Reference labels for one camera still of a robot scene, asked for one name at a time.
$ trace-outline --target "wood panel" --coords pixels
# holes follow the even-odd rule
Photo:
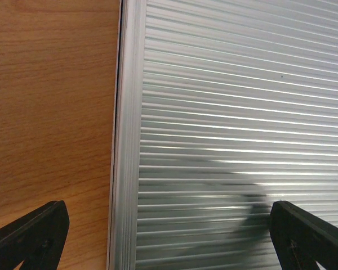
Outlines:
[[[65,200],[59,269],[105,269],[119,0],[0,0],[0,227]]]

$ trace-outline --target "silver metal sheet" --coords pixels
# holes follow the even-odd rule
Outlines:
[[[273,201],[338,226],[338,1],[148,0],[136,269],[278,269]]]

